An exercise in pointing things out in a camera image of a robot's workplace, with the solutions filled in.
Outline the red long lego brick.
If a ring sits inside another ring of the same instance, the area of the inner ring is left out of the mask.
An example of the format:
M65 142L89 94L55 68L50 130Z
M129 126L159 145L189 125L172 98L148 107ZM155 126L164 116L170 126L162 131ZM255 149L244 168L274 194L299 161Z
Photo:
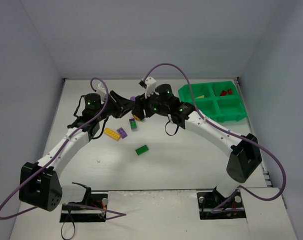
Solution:
M226 95L228 95L228 92L225 90L222 90L220 93L220 96L226 96Z

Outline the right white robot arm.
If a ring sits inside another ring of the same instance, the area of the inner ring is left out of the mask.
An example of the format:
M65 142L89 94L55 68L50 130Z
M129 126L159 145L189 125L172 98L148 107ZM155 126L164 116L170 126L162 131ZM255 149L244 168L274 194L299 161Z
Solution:
M145 92L135 98L134 116L140 120L155 114L166 117L169 123L203 137L228 157L226 174L214 189L218 195L229 197L261 164L258 141L253 134L236 137L232 131L197 112L194 105L180 101L167 83L156 86L142 81L140 85Z

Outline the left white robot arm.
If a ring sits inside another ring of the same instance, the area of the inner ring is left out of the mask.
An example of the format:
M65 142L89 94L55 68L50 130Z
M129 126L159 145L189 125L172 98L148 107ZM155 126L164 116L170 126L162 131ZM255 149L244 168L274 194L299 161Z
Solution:
M105 103L97 93L82 95L79 101L84 102L84 109L81 115L74 114L76 119L68 125L63 139L37 162L27 162L21 168L22 188L18 194L21 202L49 212L59 204L86 205L90 188L77 182L61 186L60 176L78 151L99 131L101 121L111 116L122 118L132 110L135 102L114 91L106 96Z

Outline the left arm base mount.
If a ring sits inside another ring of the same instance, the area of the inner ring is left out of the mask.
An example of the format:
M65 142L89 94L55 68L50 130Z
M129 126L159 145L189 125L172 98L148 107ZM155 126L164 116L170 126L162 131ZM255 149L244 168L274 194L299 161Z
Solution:
M82 183L72 182L74 186L84 190L80 192L77 200L69 201L77 205L84 206L70 206L62 205L60 213L60 223L104 223L107 218L107 213L99 209L107 209L108 194L106 192L93 192L90 186Z

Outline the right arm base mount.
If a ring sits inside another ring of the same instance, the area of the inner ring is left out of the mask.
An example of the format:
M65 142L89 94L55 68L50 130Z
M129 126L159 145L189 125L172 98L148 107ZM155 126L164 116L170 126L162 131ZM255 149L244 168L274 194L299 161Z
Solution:
M215 191L199 191L196 198L200 220L233 220L247 217L239 190L232 194L230 199Z

